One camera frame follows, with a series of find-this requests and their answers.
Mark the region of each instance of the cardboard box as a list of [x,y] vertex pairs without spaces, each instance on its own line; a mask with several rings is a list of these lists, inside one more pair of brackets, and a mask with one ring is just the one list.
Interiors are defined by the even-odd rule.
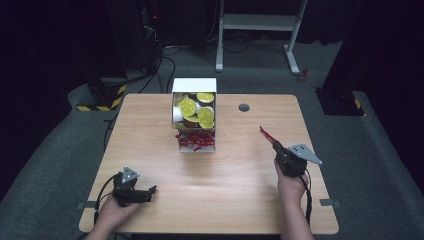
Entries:
[[172,128],[180,152],[214,152],[216,79],[175,78],[172,87]]

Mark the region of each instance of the wooden table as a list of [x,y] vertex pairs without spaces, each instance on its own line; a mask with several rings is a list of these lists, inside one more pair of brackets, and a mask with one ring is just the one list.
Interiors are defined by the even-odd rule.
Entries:
[[[239,104],[250,106],[248,112]],[[271,144],[262,126],[284,146],[305,143],[313,150],[296,97],[292,95],[218,94],[216,152],[180,153],[171,128],[170,94],[125,97],[88,201],[95,201],[108,178],[124,166],[140,172],[135,186],[157,185],[119,232],[131,233],[281,233],[277,174]],[[334,234],[338,223],[319,166],[309,163],[312,179],[311,229]],[[110,183],[104,193],[112,190]],[[306,209],[306,194],[303,209]],[[80,229],[93,227],[93,208],[85,208]]]

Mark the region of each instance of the hand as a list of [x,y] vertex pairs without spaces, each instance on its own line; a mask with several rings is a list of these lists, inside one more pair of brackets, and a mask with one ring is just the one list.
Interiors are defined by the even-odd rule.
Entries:
[[[282,239],[313,240],[314,237],[301,207],[302,196],[306,190],[303,182],[297,177],[284,176],[275,160],[274,165],[278,175],[278,192],[280,193],[282,206]],[[308,177],[303,175],[302,178],[308,185]]]
[[100,209],[96,225],[86,239],[108,239],[109,235],[139,207],[139,203],[121,207],[114,197],[108,196]]
[[[277,186],[282,203],[300,205],[300,201],[306,190],[303,182],[298,177],[291,178],[285,176],[283,172],[281,172],[280,166],[276,160],[274,160],[274,165],[278,175]],[[306,185],[308,185],[308,177],[303,175],[302,178],[305,180]]]

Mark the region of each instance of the gray carpet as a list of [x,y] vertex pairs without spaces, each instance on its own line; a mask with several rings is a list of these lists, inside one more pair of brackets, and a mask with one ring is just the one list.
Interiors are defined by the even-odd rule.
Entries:
[[[281,44],[266,43],[242,53],[224,52],[222,73],[215,72],[215,51],[175,47],[165,54],[176,63],[173,77],[215,77],[218,93],[293,94],[298,98],[315,152],[324,161],[321,170],[329,195],[341,204],[335,208],[340,231],[316,239],[424,239],[423,196],[367,96],[355,92],[364,117],[326,116],[321,110],[314,89],[322,86],[340,44],[296,44],[296,60],[310,72],[308,81],[298,82],[290,73]],[[226,44],[226,48],[237,51],[242,46]],[[164,87],[172,69],[171,62],[163,59],[159,76]],[[140,91],[146,83],[129,84],[125,94]],[[85,88],[69,94],[72,106]],[[159,92],[156,76],[143,93]],[[116,113],[74,108],[51,132],[1,202],[0,239],[77,239],[82,235],[78,229],[82,210],[77,206],[87,199],[102,159],[104,120]],[[153,238],[146,235],[144,239]]]

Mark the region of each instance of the white stand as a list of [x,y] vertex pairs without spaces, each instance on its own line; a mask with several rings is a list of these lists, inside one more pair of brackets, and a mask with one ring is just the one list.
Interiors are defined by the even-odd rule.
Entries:
[[302,0],[299,12],[296,16],[281,15],[252,15],[252,14],[224,14],[224,0],[221,1],[219,17],[219,38],[216,53],[216,71],[224,70],[223,53],[223,34],[224,29],[242,29],[242,30],[269,30],[269,31],[291,31],[289,45],[284,45],[292,74],[298,75],[299,68],[293,55],[293,46],[302,23],[303,13],[305,12],[308,0]]

